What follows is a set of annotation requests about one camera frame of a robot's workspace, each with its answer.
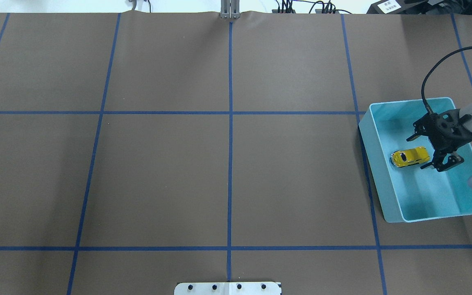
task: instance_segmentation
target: white bracket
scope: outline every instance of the white bracket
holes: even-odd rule
[[[240,0],[221,0],[221,18],[240,18]]]
[[[174,295],[281,295],[280,282],[180,283]]]

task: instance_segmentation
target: label sticker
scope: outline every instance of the label sticker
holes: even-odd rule
[[[384,12],[384,13],[390,13],[391,11],[395,11],[401,6],[398,4],[396,0],[389,0],[383,3],[378,4],[378,7]]]

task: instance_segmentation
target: blue bin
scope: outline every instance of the blue bin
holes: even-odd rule
[[[455,108],[450,98],[427,100],[435,112]],[[360,121],[372,175],[387,222],[417,222],[437,218],[472,215],[472,147],[462,146],[458,153],[465,162],[446,172],[420,165],[396,168],[390,155],[397,150],[425,146],[431,158],[433,147],[425,136],[412,142],[413,123],[425,114],[421,100],[373,103]]]

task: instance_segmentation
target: yellow toy car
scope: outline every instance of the yellow toy car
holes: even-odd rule
[[[429,159],[429,153],[427,153],[425,146],[419,146],[405,151],[396,151],[391,154],[391,162],[399,168],[422,164],[428,162]]]

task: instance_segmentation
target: white floor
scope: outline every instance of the white floor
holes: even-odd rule
[[[150,0],[152,12],[203,12],[220,11],[220,0]],[[337,9],[363,14],[375,0],[333,0]],[[270,13],[277,8],[275,0],[240,0],[240,11],[260,11]],[[296,2],[297,13],[307,13],[311,3]],[[132,8],[129,0],[0,0],[0,12],[18,13],[89,13],[123,12]],[[137,0],[138,11],[149,11],[144,0]]]

